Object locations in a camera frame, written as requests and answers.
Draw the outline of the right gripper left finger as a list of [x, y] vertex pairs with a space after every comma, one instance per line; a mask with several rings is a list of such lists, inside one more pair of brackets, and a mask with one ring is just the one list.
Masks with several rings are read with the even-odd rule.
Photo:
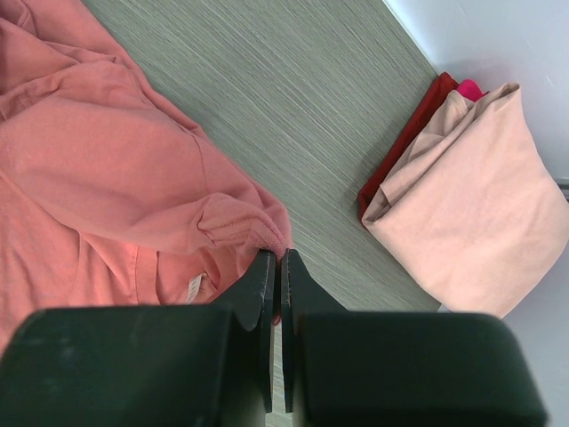
[[4, 426], [262, 426], [274, 256], [215, 302], [40, 310], [1, 358]]

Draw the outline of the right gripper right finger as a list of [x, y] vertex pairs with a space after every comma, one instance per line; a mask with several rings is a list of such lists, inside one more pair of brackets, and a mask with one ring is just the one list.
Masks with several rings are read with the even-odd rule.
[[285, 408], [297, 426], [543, 426], [516, 337], [476, 313], [350, 311], [288, 251]]

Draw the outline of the coral red t shirt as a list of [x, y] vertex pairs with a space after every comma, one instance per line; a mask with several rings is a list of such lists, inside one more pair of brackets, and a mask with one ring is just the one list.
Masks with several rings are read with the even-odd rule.
[[79, 1], [1, 4], [1, 342], [47, 308], [211, 302], [284, 205]]

